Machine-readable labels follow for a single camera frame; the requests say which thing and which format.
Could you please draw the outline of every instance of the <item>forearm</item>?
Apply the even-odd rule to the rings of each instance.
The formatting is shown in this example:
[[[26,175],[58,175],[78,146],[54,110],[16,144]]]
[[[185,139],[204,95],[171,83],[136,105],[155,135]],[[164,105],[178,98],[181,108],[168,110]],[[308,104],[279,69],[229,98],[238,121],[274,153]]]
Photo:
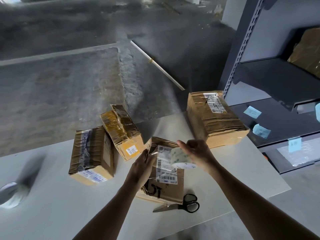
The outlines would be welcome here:
[[[221,165],[210,170],[255,240],[319,239],[310,230],[243,184]]]
[[[125,182],[114,198],[73,240],[116,240],[137,191],[136,184]]]

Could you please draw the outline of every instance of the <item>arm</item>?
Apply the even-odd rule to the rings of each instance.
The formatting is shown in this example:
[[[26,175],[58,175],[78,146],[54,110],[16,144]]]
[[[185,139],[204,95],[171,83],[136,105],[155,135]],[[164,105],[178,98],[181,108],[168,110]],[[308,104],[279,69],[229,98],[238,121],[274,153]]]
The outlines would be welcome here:
[[[73,240],[116,240],[137,191],[148,180],[157,157],[148,157],[144,150],[132,164],[128,176],[117,194],[82,228]]]
[[[178,145],[218,183],[254,240],[320,239],[223,168],[205,141],[178,141]]]

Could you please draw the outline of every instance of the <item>person's left hand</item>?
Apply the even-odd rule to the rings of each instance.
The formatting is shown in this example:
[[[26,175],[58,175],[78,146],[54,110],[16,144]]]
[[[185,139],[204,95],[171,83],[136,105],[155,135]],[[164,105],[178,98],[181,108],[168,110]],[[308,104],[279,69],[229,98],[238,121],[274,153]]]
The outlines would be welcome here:
[[[148,180],[152,165],[157,155],[148,156],[148,150],[145,149],[137,160],[132,164],[129,173],[125,179],[125,183],[134,184],[139,190]]]

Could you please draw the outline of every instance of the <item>scissor blade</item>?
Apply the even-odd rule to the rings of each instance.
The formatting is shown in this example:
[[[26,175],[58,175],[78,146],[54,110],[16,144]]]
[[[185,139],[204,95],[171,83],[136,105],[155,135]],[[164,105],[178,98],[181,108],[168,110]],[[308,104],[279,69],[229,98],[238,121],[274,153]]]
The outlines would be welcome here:
[[[164,212],[164,211],[170,211],[170,210],[176,210],[178,209],[178,204],[171,204],[170,206],[161,206],[160,208],[154,209],[153,212]]]

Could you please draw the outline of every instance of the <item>hand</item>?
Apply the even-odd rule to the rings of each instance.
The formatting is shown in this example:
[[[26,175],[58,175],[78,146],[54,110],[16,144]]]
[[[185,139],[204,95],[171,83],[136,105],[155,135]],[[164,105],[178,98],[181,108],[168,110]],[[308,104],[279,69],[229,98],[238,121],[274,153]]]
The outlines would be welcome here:
[[[148,180],[156,158],[157,155],[148,156],[148,150],[145,149],[132,164],[124,183],[134,184],[138,191]]]
[[[207,173],[219,166],[204,140],[188,140],[187,143],[178,140],[177,143],[182,151]]]

